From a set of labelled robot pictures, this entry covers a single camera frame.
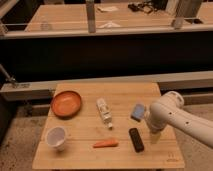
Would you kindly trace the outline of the translucent pusher tip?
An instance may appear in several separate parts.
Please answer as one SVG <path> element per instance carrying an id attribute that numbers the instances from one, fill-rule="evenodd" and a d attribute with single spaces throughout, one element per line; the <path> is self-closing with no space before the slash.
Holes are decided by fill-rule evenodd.
<path id="1" fill-rule="evenodd" d="M 160 137 L 161 137 L 161 133 L 160 132 L 158 132 L 158 133 L 150 133 L 150 142 L 152 144 L 156 144 L 159 141 Z"/>

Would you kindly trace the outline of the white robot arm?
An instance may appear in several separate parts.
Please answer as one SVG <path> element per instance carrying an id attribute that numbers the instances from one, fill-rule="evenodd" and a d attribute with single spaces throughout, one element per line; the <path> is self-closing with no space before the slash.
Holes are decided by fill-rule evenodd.
<path id="1" fill-rule="evenodd" d="M 182 109 L 183 97 L 169 91 L 151 103 L 146 123 L 151 133 L 164 130 L 171 125 L 213 149 L 213 121 L 192 115 Z"/>

